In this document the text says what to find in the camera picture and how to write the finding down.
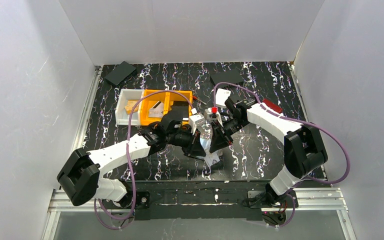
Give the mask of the grey card holder blue inside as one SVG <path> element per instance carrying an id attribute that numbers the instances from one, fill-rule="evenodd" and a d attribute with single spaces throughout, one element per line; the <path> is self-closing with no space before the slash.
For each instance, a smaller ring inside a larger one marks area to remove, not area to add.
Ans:
<path id="1" fill-rule="evenodd" d="M 199 160 L 203 160 L 206 165 L 210 168 L 211 166 L 217 164 L 220 161 L 221 151 L 217 150 L 213 153 L 210 153 L 211 140 L 207 138 L 200 138 L 200 143 L 205 151 L 205 156 L 198 156 Z"/>

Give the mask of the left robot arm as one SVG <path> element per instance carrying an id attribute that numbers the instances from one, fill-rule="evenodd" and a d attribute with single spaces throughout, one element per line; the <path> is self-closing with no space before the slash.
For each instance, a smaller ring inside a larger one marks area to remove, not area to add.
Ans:
<path id="1" fill-rule="evenodd" d="M 181 147 L 187 157 L 205 157 L 198 126 L 205 117 L 194 112 L 183 124 L 180 113 L 170 110 L 160 121 L 150 123 L 129 139 L 98 150 L 74 150 L 56 179 L 71 203 L 81 206 L 91 199 L 121 202 L 125 195 L 136 196 L 120 180 L 104 175 L 133 160 L 142 159 L 163 150 L 167 145 Z"/>

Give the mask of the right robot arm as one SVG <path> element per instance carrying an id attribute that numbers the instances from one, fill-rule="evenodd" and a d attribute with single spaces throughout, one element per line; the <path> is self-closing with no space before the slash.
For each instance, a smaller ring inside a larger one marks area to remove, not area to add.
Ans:
<path id="1" fill-rule="evenodd" d="M 234 103 L 227 98 L 225 106 L 231 118 L 224 123 L 218 120 L 211 122 L 210 153 L 230 146 L 233 143 L 232 135 L 248 124 L 263 128 L 283 144 L 284 166 L 266 185 L 267 196 L 275 198 L 285 195 L 328 160 L 318 128 L 277 117 L 265 105 L 255 101 Z"/>

